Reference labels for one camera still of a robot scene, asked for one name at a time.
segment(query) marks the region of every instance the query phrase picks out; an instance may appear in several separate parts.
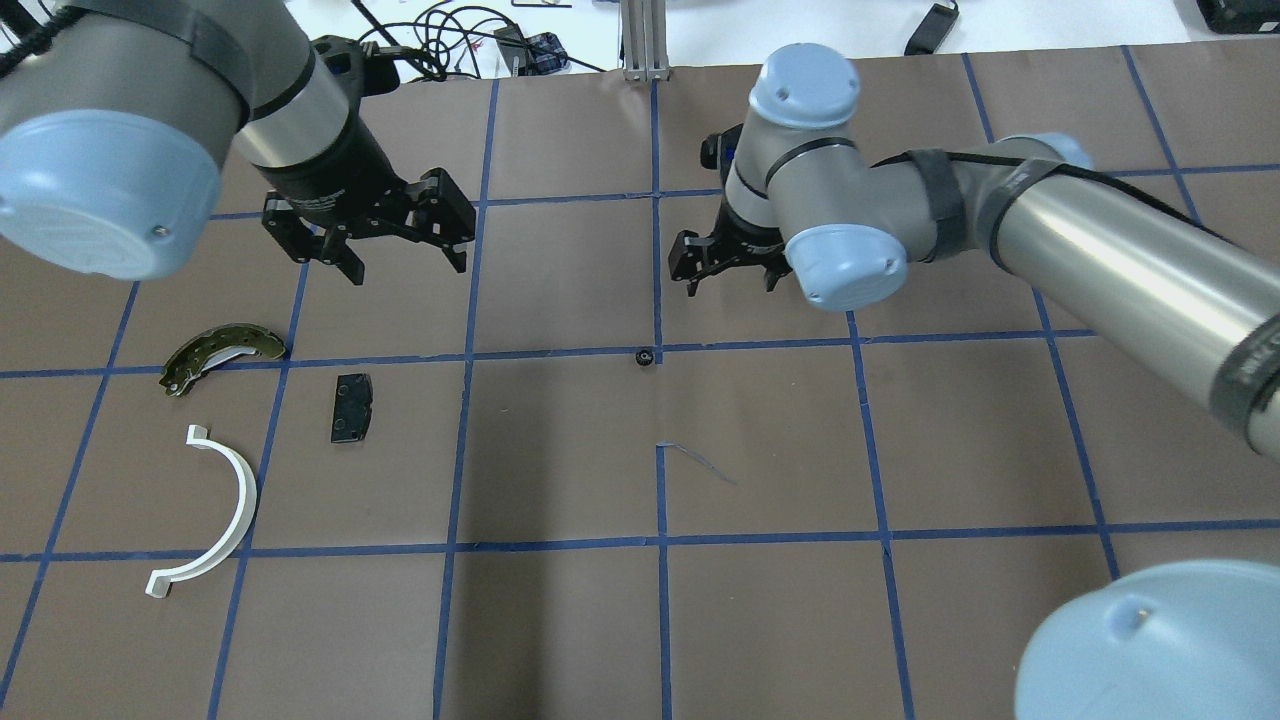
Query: blue tape line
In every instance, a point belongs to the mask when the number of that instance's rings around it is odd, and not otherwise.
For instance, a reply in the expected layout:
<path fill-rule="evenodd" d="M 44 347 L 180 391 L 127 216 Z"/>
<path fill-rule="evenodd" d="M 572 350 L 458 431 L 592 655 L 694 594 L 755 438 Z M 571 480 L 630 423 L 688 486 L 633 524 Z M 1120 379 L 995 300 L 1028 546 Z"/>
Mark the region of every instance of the blue tape line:
<path fill-rule="evenodd" d="M 1057 337 L 1097 337 L 1097 332 L 1091 329 L 1055 331 Z M 922 333 L 900 336 L 877 336 L 861 338 L 863 345 L 887 343 L 915 343 L 915 342 L 966 342 L 974 340 L 1027 340 L 1042 338 L 1043 331 L 996 331 L 977 333 Z M 844 337 L 818 337 L 801 340 L 759 340 L 759 341 L 731 341 L 712 343 L 673 343 L 664 345 L 666 352 L 703 352 L 717 350 L 773 350 L 788 347 L 844 347 L 852 341 Z M 639 347 L 570 347 L 563 350 L 511 350 L 498 352 L 475 352 L 475 361 L 493 360 L 534 360 L 541 357 L 579 357 L 586 355 L 631 355 Z M 232 363 L 221 366 L 220 372 L 243 370 L 278 370 L 280 368 L 343 368 L 351 365 L 413 365 L 428 363 L 463 363 L 465 354 L 444 355 L 390 355 L 370 357 L 326 357 L 312 360 L 268 360 Z M 124 368 L 86 368 L 74 370 L 10 370 L 0 373 L 0 380 L 23 378 L 49 378 L 49 377 L 100 377 L 100 375 L 147 375 L 160 374 L 160 365 L 134 365 Z"/>
<path fill-rule="evenodd" d="M 111 350 L 106 356 L 108 369 L 115 366 L 115 360 L 120 355 L 120 343 L 124 342 L 124 331 L 129 324 L 129 318 L 133 315 L 133 304 L 138 299 L 138 288 L 140 283 L 133 283 L 129 287 L 129 297 L 124 301 L 124 309 L 120 311 L 120 323 L 115 328 L 115 338 L 111 341 Z M 106 397 L 106 386 L 110 380 L 110 375 L 104 374 L 102 379 L 97 383 L 97 393 L 93 396 L 93 405 L 90 407 L 79 446 L 76 448 L 76 460 L 72 462 L 70 473 L 67 477 L 67 486 L 63 488 L 63 496 L 58 502 L 58 512 L 54 514 L 54 523 L 49 528 L 49 537 L 45 539 L 45 550 L 40 557 L 40 566 L 36 569 L 36 579 L 31 585 L 31 593 L 27 596 L 27 606 L 22 611 L 22 621 L 13 639 L 9 660 L 5 662 L 4 676 L 0 678 L 0 708 L 4 707 L 5 698 L 9 697 L 9 685 L 13 683 L 13 674 L 18 669 L 18 657 L 22 655 L 22 646 L 27 639 L 27 632 L 31 629 L 31 619 L 35 616 L 36 603 L 40 602 L 40 591 L 45 585 L 45 575 L 49 573 L 54 547 L 58 544 L 58 537 L 63 532 L 63 521 L 67 520 L 67 509 L 70 507 L 72 495 L 76 492 L 81 468 L 84 465 L 84 454 L 88 451 L 90 438 L 93 437 L 93 424 L 97 421 L 97 414 L 102 409 L 102 398 Z"/>
<path fill-rule="evenodd" d="M 1192 200 L 1192 192 L 1187 187 L 1187 181 L 1183 179 L 1181 168 L 1178 167 L 1178 160 L 1174 158 L 1174 149 L 1169 145 L 1169 138 L 1165 136 L 1165 128 L 1160 124 L 1160 118 L 1156 115 L 1156 106 L 1151 101 L 1151 95 L 1147 94 L 1147 86 L 1142 82 L 1142 74 L 1138 72 L 1138 64 L 1133 60 L 1133 51 L 1129 50 L 1128 45 L 1121 45 L 1120 53 L 1124 55 L 1124 61 L 1129 67 L 1129 76 L 1133 78 L 1133 83 L 1138 88 L 1138 96 L 1142 97 L 1142 106 L 1147 110 L 1147 118 L 1151 119 L 1151 127 L 1156 131 L 1156 140 L 1160 141 L 1160 149 L 1165 154 L 1169 169 L 1172 170 L 1174 182 L 1178 183 L 1178 192 L 1181 193 L 1183 202 L 1187 204 L 1187 215 L 1199 223 L 1201 218 L 1199 211 L 1196 210 L 1196 201 Z"/>
<path fill-rule="evenodd" d="M 0 373 L 0 380 L 18 380 L 26 378 L 74 378 L 105 375 L 105 368 L 76 368 L 68 370 L 5 370 Z"/>
<path fill-rule="evenodd" d="M 507 208 L 511 205 L 552 205 L 561 202 L 608 202 L 611 200 L 640 200 L 649 197 L 648 192 L 639 195 L 627 192 L 611 192 L 604 195 L 556 195 L 552 197 L 518 197 L 508 200 L 490 200 L 490 208 Z"/>
<path fill-rule="evenodd" d="M 262 213 L 219 213 L 218 215 L 210 215 L 210 220 L 252 220 L 261 218 Z"/>
<path fill-rule="evenodd" d="M 1244 520 L 1179 520 L 1171 523 L 1116 523 L 1107 525 L 1112 533 L 1194 533 L 1221 530 L 1275 530 L 1280 529 L 1280 519 Z"/>
<path fill-rule="evenodd" d="M 973 91 L 973 101 L 978 106 L 978 119 L 982 120 L 982 133 L 987 136 L 987 142 L 996 142 L 996 135 L 991 131 L 991 118 L 987 115 L 987 104 L 982 100 L 982 88 L 978 86 L 978 76 L 973 72 L 973 60 L 968 53 L 960 55 L 964 61 L 964 72 L 969 76 L 969 90 Z"/>
<path fill-rule="evenodd" d="M 781 350 L 787 347 L 846 347 L 847 337 L 819 337 L 810 340 L 748 340 L 733 342 L 695 343 L 682 342 L 668 345 L 667 352 L 701 352 L 707 350 Z"/>
<path fill-rule="evenodd" d="M 671 720 L 671 573 L 667 547 L 667 447 L 653 452 L 658 510 L 658 647 L 662 662 L 662 717 Z"/>
<path fill-rule="evenodd" d="M 902 610 L 897 600 L 897 573 L 893 569 L 893 532 L 890 529 L 888 509 L 884 502 L 884 484 L 881 480 L 879 454 L 876 450 L 876 424 L 867 392 L 867 365 L 863 360 L 861 337 L 858 319 L 846 313 L 849 337 L 852 338 L 854 378 L 858 384 L 858 406 L 863 418 L 863 437 L 867 442 L 867 465 L 872 477 L 872 496 L 876 502 L 876 529 L 881 542 L 881 561 L 884 566 L 884 592 L 888 601 L 890 625 L 893 632 L 893 653 L 897 657 L 897 679 L 902 691 L 902 714 L 915 720 L 915 698 L 911 694 L 911 673 L 906 664 L 906 638 L 902 633 Z"/>
<path fill-rule="evenodd" d="M 462 475 L 467 451 L 467 420 L 471 411 L 471 379 L 475 373 L 476 307 L 480 297 L 480 266 L 484 252 L 484 228 L 489 210 L 489 181 L 493 172 L 493 136 L 498 123 L 498 90 L 500 83 L 493 82 L 489 92 L 489 118 L 484 138 L 484 169 L 480 174 L 480 205 L 476 218 L 475 260 L 471 264 L 471 293 L 467 299 L 467 338 L 466 370 L 462 375 L 462 401 L 458 411 L 458 441 L 453 456 L 453 493 L 449 498 L 449 544 L 458 539 L 458 518 L 462 507 Z M 445 552 L 444 574 L 440 582 L 440 620 L 436 626 L 435 676 L 431 685 L 431 717 L 439 720 L 444 698 L 444 666 L 448 657 L 449 614 L 453 603 L 453 573 L 456 552 Z"/>
<path fill-rule="evenodd" d="M 298 266 L 298 279 L 293 290 L 293 309 L 289 314 L 289 346 L 297 337 L 298 318 L 302 315 L 302 300 L 306 297 L 308 265 Z M 284 389 L 289 382 L 289 364 L 280 368 L 280 378 L 275 383 L 275 397 L 271 401 L 271 415 L 266 423 L 266 438 L 262 441 L 262 461 L 257 468 L 257 496 L 262 497 L 266 487 L 266 478 L 271 470 L 271 451 L 275 448 L 275 430 L 280 423 L 280 407 L 284 405 Z M 214 684 L 209 693 L 209 720 L 218 717 L 218 707 L 223 698 L 223 682 L 227 679 L 227 662 L 232 651 L 232 637 L 236 633 L 236 619 L 239 616 L 241 594 L 244 591 L 244 574 L 248 570 L 250 557 L 253 555 L 253 536 L 257 532 L 257 523 L 250 525 L 241 541 L 239 557 L 236 562 L 236 579 L 232 583 L 230 601 L 227 603 L 227 621 L 223 624 L 223 638 L 218 647 L 218 664 L 214 666 Z"/>
<path fill-rule="evenodd" d="M 369 555 L 438 555 L 449 548 L 447 543 L 365 544 L 332 547 L 255 547 L 253 557 L 358 557 Z"/>
<path fill-rule="evenodd" d="M 338 368 L 349 365 L 420 365 L 429 363 L 462 363 L 461 354 L 394 355 L 387 357 L 343 357 L 339 360 L 289 360 L 291 368 Z"/>
<path fill-rule="evenodd" d="M 814 542 L 878 542 L 879 530 L 831 530 L 812 533 L 746 533 L 718 536 L 671 536 L 667 544 L 787 544 Z"/>
<path fill-rule="evenodd" d="M 1092 536 L 1097 525 L 1033 525 L 1014 528 L 940 528 L 922 530 L 893 530 L 893 539 L 978 539 L 978 538 L 1038 538 L 1060 536 Z"/>
<path fill-rule="evenodd" d="M 1089 462 L 1089 450 L 1084 445 L 1084 433 L 1080 430 L 1080 419 L 1075 413 L 1075 401 L 1071 400 L 1071 386 L 1066 380 L 1066 369 L 1062 366 L 1062 355 L 1057 348 L 1053 323 L 1050 320 L 1044 296 L 1038 290 L 1033 290 L 1032 295 L 1036 297 L 1036 311 L 1039 314 L 1041 324 L 1044 325 L 1044 342 L 1048 345 L 1048 356 L 1053 364 L 1053 375 L 1057 378 L 1057 389 L 1062 395 L 1062 409 L 1066 411 L 1066 421 L 1071 428 L 1071 441 L 1075 443 L 1075 454 L 1080 461 L 1080 474 L 1084 475 L 1084 489 L 1088 492 L 1089 505 L 1093 507 L 1093 520 L 1097 524 L 1098 539 L 1102 542 L 1102 555 L 1106 557 L 1111 579 L 1115 580 L 1120 577 L 1120 565 L 1116 562 L 1116 552 L 1111 546 L 1107 518 L 1102 511 L 1102 497 L 1098 495 L 1098 486 L 1093 478 L 1093 464 Z"/>
<path fill-rule="evenodd" d="M 1217 165 L 1208 168 L 1178 168 L 1184 176 L 1224 174 L 1224 173 L 1276 173 L 1280 165 Z"/>
<path fill-rule="evenodd" d="M 660 197 L 710 197 L 724 195 L 724 191 L 716 187 L 710 190 L 664 190 L 658 193 Z"/>
<path fill-rule="evenodd" d="M 653 233 L 653 347 L 654 363 L 662 365 L 662 163 L 660 163 L 660 118 L 658 117 L 658 83 L 649 83 L 649 156 L 653 173 L 653 200 L 650 219 Z"/>
<path fill-rule="evenodd" d="M 1114 178 L 1153 178 L 1153 177 L 1167 177 L 1174 174 L 1170 169 L 1164 170 L 1111 170 L 1106 173 Z"/>
<path fill-rule="evenodd" d="M 502 352 L 476 352 L 477 361 L 538 360 L 543 357 L 581 357 L 585 355 L 632 355 L 632 347 L 577 347 L 571 350 L 511 350 Z"/>
<path fill-rule="evenodd" d="M 54 562 L 105 562 L 129 560 L 195 560 L 204 555 L 202 550 L 108 550 L 96 552 L 55 552 Z M 233 552 L 236 557 L 239 551 Z"/>
<path fill-rule="evenodd" d="M 1235 520 L 1171 520 L 1148 523 L 1108 523 L 1112 534 L 1188 533 L 1188 532 L 1247 532 L 1280 529 L 1280 518 L 1248 518 Z M 1097 525 L 1011 525 L 1000 528 L 920 528 L 891 530 L 895 541 L 914 539 L 992 539 L 1021 537 L 1088 536 L 1097 533 Z M 255 547 L 252 557 L 348 557 L 378 555 L 440 555 L 444 552 L 556 552 L 566 550 L 602 550 L 616 547 L 701 546 L 701 544 L 787 544 L 787 543 L 856 543 L 878 542 L 879 530 L 817 530 L 797 533 L 724 533 L 695 536 L 626 536 L 612 538 L 584 538 L 563 541 L 521 542 L 470 542 L 470 543 L 408 543 L 360 544 L 320 547 Z M 109 562 L 129 560 L 186 560 L 201 553 L 198 550 L 129 550 L 54 552 L 50 562 Z M 236 551 L 232 557 L 239 557 Z M 3 553 L 0 564 L 38 562 L 40 552 Z"/>
<path fill-rule="evenodd" d="M 969 342 L 975 340 L 1038 340 L 1044 331 L 996 331 L 980 333 L 927 333 L 909 336 L 864 337 L 863 345 L 902 345 L 913 342 Z"/>

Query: black rectangular part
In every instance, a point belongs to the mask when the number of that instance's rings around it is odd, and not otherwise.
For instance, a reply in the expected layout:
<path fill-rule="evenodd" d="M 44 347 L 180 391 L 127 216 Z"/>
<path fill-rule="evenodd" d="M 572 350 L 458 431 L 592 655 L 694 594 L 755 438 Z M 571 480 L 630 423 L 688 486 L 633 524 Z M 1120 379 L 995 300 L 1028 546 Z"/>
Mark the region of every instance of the black rectangular part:
<path fill-rule="evenodd" d="M 525 41 L 525 33 L 520 32 L 520 26 L 503 26 L 493 31 L 493 36 L 498 41 L 498 51 L 502 53 L 512 76 L 534 74 L 531 67 L 534 55 L 529 51 L 529 42 Z"/>
<path fill-rule="evenodd" d="M 470 242 L 476 236 L 476 209 L 458 187 L 458 183 L 444 170 L 431 168 L 422 181 L 426 191 L 422 199 L 429 210 L 431 223 L 440 225 L 440 234 L 452 242 Z"/>
<path fill-rule="evenodd" d="M 1197 4 L 1213 32 L 1280 33 L 1280 0 L 1197 0 Z"/>
<path fill-rule="evenodd" d="M 374 382 L 366 373 L 338 375 L 329 442 L 358 442 L 374 416 Z"/>
<path fill-rule="evenodd" d="M 937 3 L 929 8 L 929 14 L 920 20 L 911 40 L 906 41 L 906 55 L 932 55 L 956 24 L 960 10 Z"/>

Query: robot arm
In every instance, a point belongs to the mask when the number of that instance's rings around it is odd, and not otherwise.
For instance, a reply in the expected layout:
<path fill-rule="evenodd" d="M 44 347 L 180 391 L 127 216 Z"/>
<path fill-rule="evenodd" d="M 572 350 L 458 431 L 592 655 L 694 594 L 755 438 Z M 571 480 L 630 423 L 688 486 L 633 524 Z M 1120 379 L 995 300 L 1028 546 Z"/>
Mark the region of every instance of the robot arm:
<path fill-rule="evenodd" d="M 360 284 L 347 240 L 398 234 L 465 270 L 470 202 L 444 170 L 401 179 L 358 114 L 413 51 L 312 45 L 279 0 L 68 0 L 54 27 L 46 54 L 0 72 L 0 234 L 17 245 L 79 272 L 168 275 L 234 138 L 278 191 L 262 224 L 294 261 Z"/>
<path fill-rule="evenodd" d="M 724 199 L 710 236 L 680 233 L 671 277 L 762 265 L 846 311 L 888 297 L 908 261 L 980 250 L 1280 460 L 1280 268 L 1091 173 L 1060 135 L 869 168 L 849 137 L 858 76 L 817 45 L 774 53 L 740 128 L 703 164 Z"/>

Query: white curved plastic part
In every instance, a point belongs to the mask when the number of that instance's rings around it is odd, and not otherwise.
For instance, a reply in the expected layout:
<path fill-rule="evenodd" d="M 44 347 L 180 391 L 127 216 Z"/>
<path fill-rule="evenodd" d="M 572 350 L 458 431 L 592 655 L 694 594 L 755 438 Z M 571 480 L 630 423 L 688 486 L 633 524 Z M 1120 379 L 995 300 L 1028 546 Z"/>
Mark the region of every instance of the white curved plastic part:
<path fill-rule="evenodd" d="M 902 243 L 869 225 L 805 228 L 787 241 L 785 252 L 805 300 L 819 310 L 858 310 L 893 295 L 906 282 Z"/>
<path fill-rule="evenodd" d="M 151 597 L 165 597 L 169 594 L 170 584 L 198 578 L 227 560 L 227 556 L 236 550 L 239 541 L 244 538 L 244 533 L 248 532 L 248 527 L 253 523 L 253 511 L 257 507 L 257 482 L 253 479 L 253 470 L 239 452 L 209 439 L 209 430 L 200 425 L 187 428 L 187 445 L 197 450 L 216 450 L 232 464 L 232 468 L 236 469 L 236 480 L 239 483 L 239 498 L 236 501 L 232 524 L 227 527 L 227 532 L 218 538 L 214 547 L 179 568 L 151 571 L 151 579 L 147 582 L 147 594 Z"/>
<path fill-rule="evenodd" d="M 840 53 L 800 42 L 780 47 L 764 60 L 748 101 L 771 123 L 826 129 L 854 117 L 860 91 L 858 70 Z"/>

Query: light blue joint cap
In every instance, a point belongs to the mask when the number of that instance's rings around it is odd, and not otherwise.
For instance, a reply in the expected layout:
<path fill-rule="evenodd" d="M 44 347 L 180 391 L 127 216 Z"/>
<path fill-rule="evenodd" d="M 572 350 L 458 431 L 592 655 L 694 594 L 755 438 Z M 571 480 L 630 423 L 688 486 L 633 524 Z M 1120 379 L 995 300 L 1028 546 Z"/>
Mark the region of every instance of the light blue joint cap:
<path fill-rule="evenodd" d="M 1018 669 L 1018 720 L 1280 717 L 1280 568 L 1193 560 L 1060 607 Z"/>
<path fill-rule="evenodd" d="M 805 299 L 819 310 L 856 310 L 884 300 L 906 282 L 906 249 L 868 225 L 800 231 L 787 242 L 786 256 Z"/>
<path fill-rule="evenodd" d="M 1029 135 L 1011 135 L 1002 140 L 1016 140 L 1016 138 L 1034 140 L 1048 145 L 1053 152 L 1062 160 L 1075 165 L 1076 168 L 1084 168 L 1085 170 L 1092 170 L 1093 158 L 1084 151 L 1084 147 L 1078 140 L 1066 135 L 1065 132 L 1037 132 Z"/>
<path fill-rule="evenodd" d="M 795 129 L 842 126 L 858 109 L 858 70 L 831 47 L 787 45 L 773 51 L 751 88 L 751 109 Z"/>
<path fill-rule="evenodd" d="M 68 110 L 0 137 L 0 234 L 81 273 L 173 274 L 220 191 L 198 142 L 140 115 Z"/>

